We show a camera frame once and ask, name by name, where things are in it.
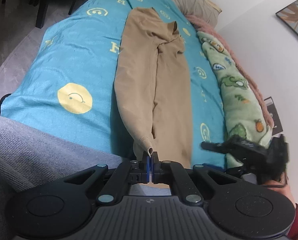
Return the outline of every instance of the beige pants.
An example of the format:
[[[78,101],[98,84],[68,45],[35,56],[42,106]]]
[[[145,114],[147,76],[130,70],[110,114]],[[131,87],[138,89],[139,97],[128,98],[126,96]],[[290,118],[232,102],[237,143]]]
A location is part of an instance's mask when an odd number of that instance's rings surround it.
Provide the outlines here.
[[[190,167],[190,75],[177,23],[151,8],[135,8],[122,34],[114,81],[118,109],[134,139],[134,153]]]

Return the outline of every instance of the gray fabric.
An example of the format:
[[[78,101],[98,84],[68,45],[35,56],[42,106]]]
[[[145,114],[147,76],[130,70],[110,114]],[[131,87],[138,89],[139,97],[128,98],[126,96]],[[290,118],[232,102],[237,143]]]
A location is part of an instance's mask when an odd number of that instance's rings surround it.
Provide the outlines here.
[[[122,160],[0,116],[0,240],[12,236],[4,220],[4,207],[15,192],[99,163],[116,168]],[[170,195],[170,190],[134,185],[130,194]]]

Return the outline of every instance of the person's hand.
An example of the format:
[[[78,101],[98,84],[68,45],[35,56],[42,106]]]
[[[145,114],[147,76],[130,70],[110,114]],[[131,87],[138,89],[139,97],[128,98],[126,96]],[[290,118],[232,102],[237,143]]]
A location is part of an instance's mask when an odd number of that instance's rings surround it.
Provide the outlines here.
[[[274,180],[270,180],[270,181],[267,181],[265,183],[265,185],[284,185],[284,182],[286,181],[285,176],[286,176],[286,173],[283,173],[283,175],[281,176],[282,183],[281,182],[276,182]],[[296,202],[295,202],[295,199],[294,199],[294,197],[291,193],[288,178],[287,178],[287,185],[286,186],[284,186],[284,187],[269,187],[268,189],[274,190],[274,191],[279,192],[280,194],[286,196],[293,203],[294,207],[296,208]]]

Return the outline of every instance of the circular button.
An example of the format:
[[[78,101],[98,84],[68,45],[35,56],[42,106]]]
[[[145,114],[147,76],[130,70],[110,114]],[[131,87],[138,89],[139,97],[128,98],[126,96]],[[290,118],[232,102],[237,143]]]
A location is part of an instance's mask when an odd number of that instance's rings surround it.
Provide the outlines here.
[[[113,198],[113,196],[111,196],[111,195],[107,195],[107,194],[105,194],[105,195],[101,195],[101,196],[99,196],[99,197],[98,197],[98,200],[99,200],[100,202],[102,202],[102,203],[109,203],[109,202],[113,201],[114,198]]]
[[[192,195],[188,195],[186,197],[186,200],[191,203],[198,203],[199,201],[201,201],[201,197],[198,195],[192,194]]]
[[[236,209],[246,216],[258,218],[268,215],[273,206],[263,197],[245,196],[236,201]]]
[[[64,202],[56,196],[39,196],[33,198],[27,205],[28,211],[38,217],[49,217],[59,213],[64,208]]]

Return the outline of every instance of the green fleece blanket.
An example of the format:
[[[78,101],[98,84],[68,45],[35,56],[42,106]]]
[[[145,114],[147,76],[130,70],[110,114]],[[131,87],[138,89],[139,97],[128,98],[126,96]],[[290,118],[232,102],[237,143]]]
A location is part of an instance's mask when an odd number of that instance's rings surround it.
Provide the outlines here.
[[[267,147],[272,130],[265,125],[261,107],[248,81],[217,38],[204,32],[198,32],[197,35],[221,90],[228,138],[237,134]],[[236,166],[241,166],[241,163],[227,155],[227,167]]]

